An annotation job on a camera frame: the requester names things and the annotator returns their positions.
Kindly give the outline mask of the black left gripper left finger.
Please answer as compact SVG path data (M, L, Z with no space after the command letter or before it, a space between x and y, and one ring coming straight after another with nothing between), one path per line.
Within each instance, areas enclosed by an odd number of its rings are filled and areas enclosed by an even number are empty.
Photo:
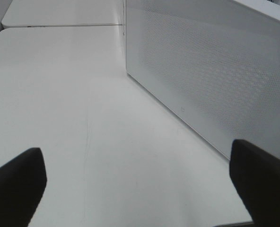
M27 227L47 185L40 148L30 148L0 167L0 227Z

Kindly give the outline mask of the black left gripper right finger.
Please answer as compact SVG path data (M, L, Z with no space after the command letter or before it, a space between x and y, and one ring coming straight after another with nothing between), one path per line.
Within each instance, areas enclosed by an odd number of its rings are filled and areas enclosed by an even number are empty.
M229 176L257 227L280 227L280 159L246 140L234 140Z

